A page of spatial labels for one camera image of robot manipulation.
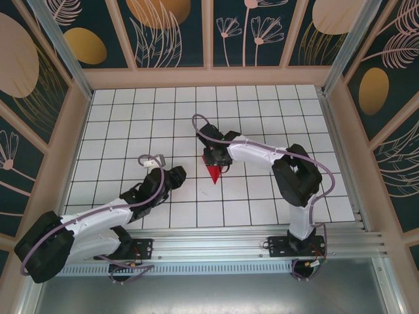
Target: white grid floor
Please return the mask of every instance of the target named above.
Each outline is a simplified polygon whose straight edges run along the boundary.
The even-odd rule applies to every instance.
[[[130,229],[288,224],[288,204],[268,170],[234,163],[213,184],[201,157],[204,146],[191,124],[194,113],[209,118],[222,133],[238,131],[276,147],[302,145],[337,181],[330,196],[317,202],[314,220],[354,220],[312,85],[96,90],[66,214],[117,198],[146,176],[137,163],[139,155],[163,154],[165,168],[183,166],[187,179],[170,201],[131,223]],[[329,187],[324,175],[322,189]]]

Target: leaf illustration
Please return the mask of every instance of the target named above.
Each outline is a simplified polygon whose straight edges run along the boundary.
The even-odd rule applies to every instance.
[[[82,11],[80,0],[46,0],[55,22],[61,26],[69,26]]]

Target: red cone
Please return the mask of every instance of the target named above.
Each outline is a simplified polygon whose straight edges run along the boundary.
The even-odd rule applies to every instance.
[[[223,170],[222,166],[206,166],[209,172],[209,175],[211,175],[212,181],[214,182],[214,184],[217,183],[218,178],[221,175],[221,171]]]

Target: white tile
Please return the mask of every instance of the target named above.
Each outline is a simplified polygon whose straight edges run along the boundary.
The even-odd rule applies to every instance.
[[[172,202],[196,201],[196,179],[185,179],[181,188],[172,191]]]
[[[155,103],[174,103],[175,88],[156,88]]]
[[[256,86],[237,86],[238,100],[257,100]]]
[[[300,100],[300,104],[302,113],[306,116],[321,116],[323,114],[318,99],[302,99]]]
[[[155,88],[137,88],[134,103],[154,103]]]
[[[155,103],[153,119],[173,119],[175,117],[175,103]]]
[[[258,101],[239,101],[238,110],[240,117],[261,115]]]
[[[290,223],[289,203],[285,201],[284,199],[282,199],[282,200],[275,200],[275,205],[276,205],[276,214],[278,216],[278,223],[289,224]]]
[[[236,131],[240,133],[239,118],[220,118],[218,119],[218,130],[224,135],[228,131]]]
[[[224,200],[247,200],[245,177],[222,178]]]
[[[198,227],[220,227],[223,221],[223,203],[203,201],[198,203]]]
[[[170,204],[160,204],[144,217],[143,229],[169,228],[169,216]]]
[[[196,180],[198,201],[221,201],[221,183],[214,184],[211,178]]]
[[[233,162],[232,165],[230,165],[230,169],[223,173],[223,177],[244,177],[244,162]]]
[[[355,220],[349,198],[326,198],[326,202],[333,222]]]
[[[126,139],[108,139],[105,142],[105,150],[103,151],[103,158],[125,158]]]
[[[195,137],[176,137],[173,142],[173,156],[196,156]]]
[[[96,182],[73,182],[68,205],[93,204]]]
[[[259,167],[259,165],[247,162],[244,164],[246,167],[246,175],[247,176],[262,176],[262,175],[269,175],[270,169],[267,167]]]
[[[250,201],[251,224],[277,224],[274,200]]]
[[[154,120],[151,137],[173,137],[173,120]]]
[[[299,100],[281,100],[280,105],[283,116],[302,116]]]
[[[314,152],[333,152],[332,140],[328,133],[310,134]]]
[[[115,90],[96,90],[94,92],[93,105],[112,105]]]
[[[134,103],[135,89],[117,90],[115,92],[114,104],[118,103]]]
[[[151,121],[131,121],[130,138],[138,139],[151,136]]]
[[[176,103],[175,104],[175,119],[189,119],[191,123],[192,116],[195,114],[195,103]]]
[[[298,144],[303,147],[306,152],[312,152],[310,138],[307,134],[287,134],[289,146]]]
[[[116,121],[116,120],[129,121],[131,120],[131,114],[132,114],[132,105],[112,106],[111,121]]]
[[[99,168],[100,160],[79,160],[74,181],[96,181]]]
[[[277,148],[288,148],[287,136],[284,134],[265,135],[265,143]]]
[[[218,86],[217,87],[217,101],[237,100],[237,93],[235,86]]]
[[[261,100],[261,116],[281,116],[280,102],[278,100]]]
[[[89,122],[108,121],[111,116],[111,109],[112,106],[110,105],[92,106],[89,115]]]
[[[186,178],[196,177],[196,157],[173,157],[172,167],[182,166],[186,171]]]
[[[330,192],[330,194],[328,194],[327,196],[347,196],[348,193],[346,191],[342,175],[340,173],[335,173],[333,174],[333,176],[335,177],[336,185],[335,185],[335,188],[332,190],[332,192]],[[330,189],[330,187],[332,186],[332,181],[330,179],[330,176],[323,175],[323,180],[321,184],[323,185],[324,191]]]
[[[247,187],[249,188],[249,200],[262,198],[274,198],[270,177],[247,177]]]
[[[278,92],[279,99],[298,99],[297,90],[295,85],[277,85],[276,91]]]
[[[196,88],[196,101],[216,101],[214,86],[197,87]]]
[[[329,211],[327,210],[327,205],[324,198],[321,198],[314,204],[313,221],[330,222]]]
[[[300,99],[317,99],[314,85],[297,85],[296,87]]]
[[[132,120],[151,120],[153,119],[153,110],[152,103],[135,104],[132,110]]]
[[[120,184],[121,181],[99,181],[94,196],[94,204],[103,205],[118,198]]]
[[[173,138],[151,139],[150,155],[161,154],[165,157],[173,155]]]
[[[205,166],[204,160],[201,156],[196,157],[196,176],[198,178],[209,178],[210,173],[208,172],[207,167]]]
[[[194,136],[196,131],[190,119],[175,119],[175,137]]]
[[[307,133],[306,124],[302,116],[285,116],[283,118],[287,134]]]
[[[206,118],[217,118],[217,103],[215,101],[196,103],[196,113],[202,114]]]
[[[327,126],[322,116],[304,116],[308,133],[327,133]]]
[[[195,101],[195,87],[176,88],[176,102]]]
[[[130,121],[113,121],[109,123],[107,139],[127,139],[130,131]]]
[[[338,160],[334,152],[317,152],[315,153],[315,158],[319,163],[325,165],[333,173],[340,172]],[[319,171],[321,173],[325,173],[325,171],[320,167]]]
[[[225,226],[250,225],[248,201],[225,201],[223,205]]]
[[[219,118],[235,118],[238,117],[237,101],[218,101],[217,102]]]
[[[196,203],[172,203],[170,228],[196,227]]]
[[[147,168],[141,167],[136,159],[125,159],[124,180],[144,180]]]
[[[67,206],[65,209],[66,215],[75,215],[82,213],[83,211],[88,211],[89,209],[92,209],[91,205],[74,205],[74,206]]]
[[[102,139],[95,141],[83,141],[79,159],[101,159],[104,144],[105,141]]]
[[[242,134],[263,134],[262,120],[261,118],[240,118],[240,124],[242,126]]]
[[[122,180],[124,159],[104,159],[100,165],[99,180]]]
[[[256,86],[259,100],[278,99],[275,86]]]
[[[87,123],[84,139],[105,139],[108,122],[89,122]]]
[[[262,117],[263,131],[265,134],[285,134],[282,117]]]

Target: gold circle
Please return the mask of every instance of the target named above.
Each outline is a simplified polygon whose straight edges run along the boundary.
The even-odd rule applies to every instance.
[[[365,0],[317,0],[313,24],[321,33],[341,35],[349,32]]]
[[[79,61],[87,64],[99,64],[105,61],[107,56],[105,44],[95,33],[76,27],[66,31],[64,37]]]
[[[389,86],[386,72],[377,67],[369,69],[359,86],[361,110],[369,116],[376,114],[387,99]]]
[[[179,25],[187,19],[191,11],[191,0],[126,0],[131,13],[143,25],[155,29],[170,28],[167,17],[164,18],[160,2],[168,14],[171,12],[175,16]]]
[[[27,31],[0,13],[0,90],[23,98],[35,89],[39,75],[37,47]]]

